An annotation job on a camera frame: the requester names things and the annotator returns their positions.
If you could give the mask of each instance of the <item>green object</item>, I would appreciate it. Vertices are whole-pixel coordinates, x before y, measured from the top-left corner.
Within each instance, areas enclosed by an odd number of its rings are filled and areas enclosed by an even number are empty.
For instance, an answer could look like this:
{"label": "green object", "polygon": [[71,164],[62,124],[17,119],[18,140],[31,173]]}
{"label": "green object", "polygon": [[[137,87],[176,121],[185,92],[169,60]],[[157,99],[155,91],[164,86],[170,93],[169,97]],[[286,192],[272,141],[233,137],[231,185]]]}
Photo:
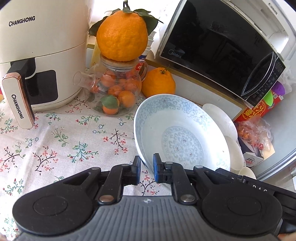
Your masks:
{"label": "green object", "polygon": [[274,103],[274,97],[272,95],[272,92],[268,91],[267,94],[263,97],[263,100],[268,106],[272,106],[272,104]]}
{"label": "green object", "polygon": [[101,98],[102,105],[108,109],[117,109],[118,101],[117,98],[113,95],[107,95]]}
{"label": "green object", "polygon": [[[111,15],[116,13],[119,10],[120,10],[119,8],[113,10]],[[149,13],[151,13],[151,11],[147,11],[145,9],[136,9],[134,11],[131,11],[130,7],[128,6],[127,0],[123,1],[123,11],[125,13],[134,12],[134,13],[138,14],[140,17],[142,17],[146,23],[148,35],[150,35],[152,33],[152,31],[156,28],[158,22],[163,23],[162,21],[160,21],[157,18],[150,15]],[[104,22],[107,17],[108,16],[104,17],[102,20],[96,22],[93,26],[91,26],[91,28],[89,29],[89,35],[96,36],[96,33],[97,33],[99,27],[101,26],[102,22]]]}

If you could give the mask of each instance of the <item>white plate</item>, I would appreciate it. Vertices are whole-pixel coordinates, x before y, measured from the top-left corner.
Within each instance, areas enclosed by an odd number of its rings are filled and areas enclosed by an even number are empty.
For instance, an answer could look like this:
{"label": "white plate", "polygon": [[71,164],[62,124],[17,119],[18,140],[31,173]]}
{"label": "white plate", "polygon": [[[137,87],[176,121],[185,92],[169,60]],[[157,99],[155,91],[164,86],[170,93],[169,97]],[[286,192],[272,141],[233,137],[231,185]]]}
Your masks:
{"label": "white plate", "polygon": [[153,173],[153,154],[192,169],[203,165],[230,170],[225,138],[212,118],[191,101],[170,94],[144,100],[134,119],[139,156]]}
{"label": "white plate", "polygon": [[202,109],[216,122],[224,136],[237,140],[237,129],[229,116],[213,104],[204,104]]}
{"label": "white plate", "polygon": [[248,168],[248,167],[243,167],[240,171],[239,171],[239,175],[241,176],[247,176],[253,179],[256,179],[255,174],[253,173],[253,171]]}
{"label": "white plate", "polygon": [[239,145],[230,137],[225,136],[230,154],[230,171],[238,174],[244,167],[244,156]]}

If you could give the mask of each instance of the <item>glass teapot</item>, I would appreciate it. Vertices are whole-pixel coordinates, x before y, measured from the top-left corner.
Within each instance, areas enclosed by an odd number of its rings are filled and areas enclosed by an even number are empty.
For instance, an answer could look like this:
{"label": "glass teapot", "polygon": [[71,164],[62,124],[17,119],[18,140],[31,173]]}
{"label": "glass teapot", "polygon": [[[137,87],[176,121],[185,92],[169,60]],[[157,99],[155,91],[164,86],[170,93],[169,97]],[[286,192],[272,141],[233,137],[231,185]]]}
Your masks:
{"label": "glass teapot", "polygon": [[[141,76],[135,69],[138,63],[144,65]],[[87,73],[77,72],[73,83],[85,88],[90,108],[105,115],[122,115],[136,104],[147,70],[147,62],[139,58],[117,62],[100,55],[100,62]]]}

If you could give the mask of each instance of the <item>purple object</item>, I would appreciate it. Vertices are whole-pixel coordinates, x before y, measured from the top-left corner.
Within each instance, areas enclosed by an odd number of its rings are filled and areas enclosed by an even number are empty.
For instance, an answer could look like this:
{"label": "purple object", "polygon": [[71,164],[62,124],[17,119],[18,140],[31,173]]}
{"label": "purple object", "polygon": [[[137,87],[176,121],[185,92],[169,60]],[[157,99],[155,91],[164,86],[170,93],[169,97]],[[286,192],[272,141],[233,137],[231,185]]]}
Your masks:
{"label": "purple object", "polygon": [[272,89],[272,91],[274,92],[274,93],[276,93],[277,95],[281,95],[281,96],[283,96],[286,92],[285,92],[285,88],[283,87],[283,85],[280,83],[280,82],[276,82],[275,84],[274,84],[274,86],[271,88]]}

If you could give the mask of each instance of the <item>microwave control panel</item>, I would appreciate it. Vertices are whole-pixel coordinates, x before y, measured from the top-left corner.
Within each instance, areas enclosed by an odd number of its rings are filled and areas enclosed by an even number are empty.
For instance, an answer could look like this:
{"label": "microwave control panel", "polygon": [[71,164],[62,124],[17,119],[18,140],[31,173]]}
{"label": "microwave control panel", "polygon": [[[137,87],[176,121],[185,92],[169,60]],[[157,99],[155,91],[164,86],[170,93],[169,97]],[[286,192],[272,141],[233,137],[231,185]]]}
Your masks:
{"label": "microwave control panel", "polygon": [[277,58],[274,69],[266,81],[266,83],[254,94],[249,96],[246,99],[246,102],[249,103],[251,106],[256,106],[262,99],[263,97],[267,94],[267,92],[273,87],[273,85],[276,83],[280,75],[285,69],[285,65],[283,62],[280,60],[280,58]]}

